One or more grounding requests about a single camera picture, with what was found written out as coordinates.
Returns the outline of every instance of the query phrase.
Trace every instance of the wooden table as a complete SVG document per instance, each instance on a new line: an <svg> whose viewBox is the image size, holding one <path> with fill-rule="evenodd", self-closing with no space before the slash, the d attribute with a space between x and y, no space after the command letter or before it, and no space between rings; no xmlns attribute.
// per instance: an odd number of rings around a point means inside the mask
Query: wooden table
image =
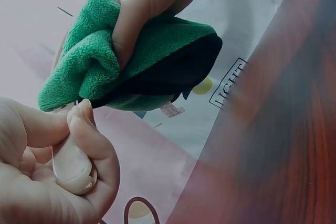
<svg viewBox="0 0 336 224"><path fill-rule="evenodd" d="M283 1L167 223L336 223L336 0Z"/></svg>

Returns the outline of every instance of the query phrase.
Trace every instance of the fingernail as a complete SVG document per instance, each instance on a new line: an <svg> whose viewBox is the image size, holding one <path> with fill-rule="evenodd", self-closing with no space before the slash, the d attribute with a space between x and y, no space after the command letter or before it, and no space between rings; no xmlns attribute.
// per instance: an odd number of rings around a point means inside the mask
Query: fingernail
<svg viewBox="0 0 336 224"><path fill-rule="evenodd" d="M89 99L83 99L80 103L78 103L78 106L82 109L85 108L85 106L92 108L91 102Z"/></svg>

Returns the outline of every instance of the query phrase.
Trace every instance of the pink fabric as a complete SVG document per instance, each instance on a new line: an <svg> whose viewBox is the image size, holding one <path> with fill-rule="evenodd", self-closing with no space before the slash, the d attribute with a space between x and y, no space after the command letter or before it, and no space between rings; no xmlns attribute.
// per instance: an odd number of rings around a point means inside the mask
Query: pink fabric
<svg viewBox="0 0 336 224"><path fill-rule="evenodd" d="M10 51L12 65L9 65L12 69L7 75L12 76L7 78L20 79L14 82L16 85L14 98L24 98L20 102L24 100L27 105L35 106L34 100L48 76L53 54L41 45L30 45L26 48L19 46ZM0 65L4 61L7 64L8 58L1 57L0 61L2 61ZM21 67L22 74L19 76L15 69L17 65ZM22 93L21 88L27 89L24 87L27 85L34 86L29 87L32 92ZM13 94L5 92L2 96L13 97ZM156 215L157 212L160 223L166 223L196 160L132 112L99 108L95 110L95 118L101 133L115 146L121 165L121 186L118 196L104 221L118 224L145 224L147 222L144 218L147 212L141 209L146 205L152 212L150 215ZM138 204L131 204L133 201L137 201ZM124 215L128 215L128 209L132 218L124 219ZM149 224L152 223L159 222L154 218Z"/></svg>

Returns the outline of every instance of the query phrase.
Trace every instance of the white fabric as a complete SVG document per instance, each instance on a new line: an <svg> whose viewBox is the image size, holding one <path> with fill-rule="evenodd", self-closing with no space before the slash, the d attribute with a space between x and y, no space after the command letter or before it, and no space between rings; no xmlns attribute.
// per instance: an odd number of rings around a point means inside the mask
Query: white fabric
<svg viewBox="0 0 336 224"><path fill-rule="evenodd" d="M21 46L39 43L56 50L62 36L71 25L73 17L62 12L61 7L76 16L85 0L0 0L2 13L1 40L15 39ZM247 61L282 0L195 0L180 17L213 26L223 40L223 48L203 87L191 92L187 101L181 96L174 105L184 112L168 118L160 109L148 112L144 120L160 133L198 158L219 112L220 91L241 63ZM3 71L12 71L0 64Z"/></svg>

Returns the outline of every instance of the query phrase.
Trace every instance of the yellow circle print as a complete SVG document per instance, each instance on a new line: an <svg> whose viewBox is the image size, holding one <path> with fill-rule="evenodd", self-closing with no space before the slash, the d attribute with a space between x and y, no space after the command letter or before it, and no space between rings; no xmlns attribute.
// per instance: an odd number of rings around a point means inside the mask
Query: yellow circle print
<svg viewBox="0 0 336 224"><path fill-rule="evenodd" d="M209 77L206 77L199 85L193 88L195 94L206 94L212 88L212 81Z"/></svg>

